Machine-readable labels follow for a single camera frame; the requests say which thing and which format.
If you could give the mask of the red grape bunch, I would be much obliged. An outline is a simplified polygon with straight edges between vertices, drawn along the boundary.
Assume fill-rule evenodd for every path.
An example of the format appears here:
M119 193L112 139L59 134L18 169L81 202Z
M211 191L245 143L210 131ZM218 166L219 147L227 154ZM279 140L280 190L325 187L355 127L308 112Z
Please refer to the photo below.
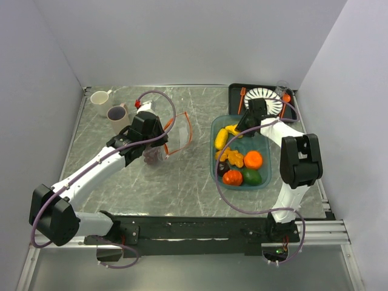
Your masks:
M155 166L164 160L162 147L148 147L143 152L143 161L149 166Z

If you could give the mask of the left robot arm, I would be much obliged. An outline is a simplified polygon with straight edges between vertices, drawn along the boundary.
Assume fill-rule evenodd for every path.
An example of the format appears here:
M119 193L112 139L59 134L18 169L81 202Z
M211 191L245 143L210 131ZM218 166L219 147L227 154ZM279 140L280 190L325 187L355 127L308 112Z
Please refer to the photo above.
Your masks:
M86 165L68 178L33 191L29 223L56 246L67 244L75 236L96 235L106 243L120 237L113 215L106 212L79 213L77 208L95 187L139 158L147 148L163 146L168 132L160 119L150 112L139 112L131 125L112 137Z

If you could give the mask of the orange tangerine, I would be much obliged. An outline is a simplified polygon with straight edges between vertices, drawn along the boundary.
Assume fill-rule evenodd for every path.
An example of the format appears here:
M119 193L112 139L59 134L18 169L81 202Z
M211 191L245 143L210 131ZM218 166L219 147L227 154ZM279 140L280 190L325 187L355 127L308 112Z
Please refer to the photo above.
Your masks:
M248 169L258 170L263 165L263 157L260 152L251 150L244 156L244 165Z

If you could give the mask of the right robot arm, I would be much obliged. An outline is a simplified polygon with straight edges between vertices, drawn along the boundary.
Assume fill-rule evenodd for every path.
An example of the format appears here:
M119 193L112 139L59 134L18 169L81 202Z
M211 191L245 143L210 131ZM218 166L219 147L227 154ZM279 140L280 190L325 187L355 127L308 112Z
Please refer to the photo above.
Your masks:
M296 230L296 211L301 200L323 175L318 137L299 132L268 114L264 98L248 101L248 109L236 128L246 136L257 132L280 147L279 172L283 184L265 227L266 237L279 241Z

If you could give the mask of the clear zip top bag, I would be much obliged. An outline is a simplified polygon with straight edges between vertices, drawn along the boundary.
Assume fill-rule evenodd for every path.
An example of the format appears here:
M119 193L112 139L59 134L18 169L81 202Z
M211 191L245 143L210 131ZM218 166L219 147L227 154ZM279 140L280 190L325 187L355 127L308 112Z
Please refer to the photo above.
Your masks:
M178 156L178 153L187 148L193 138L192 124L187 112L178 114L175 118L175 123L168 133L168 141L163 146L162 154L164 161L173 160Z

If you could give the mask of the yellow bumpy fruit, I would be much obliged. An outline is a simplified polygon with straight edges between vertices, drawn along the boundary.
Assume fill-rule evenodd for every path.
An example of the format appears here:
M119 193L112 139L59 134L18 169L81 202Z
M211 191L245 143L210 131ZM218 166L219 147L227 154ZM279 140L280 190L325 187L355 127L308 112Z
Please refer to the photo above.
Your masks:
M239 135L240 132L236 129L237 124L228 125L224 129L227 130L228 134L236 136L237 138L242 138L243 135Z

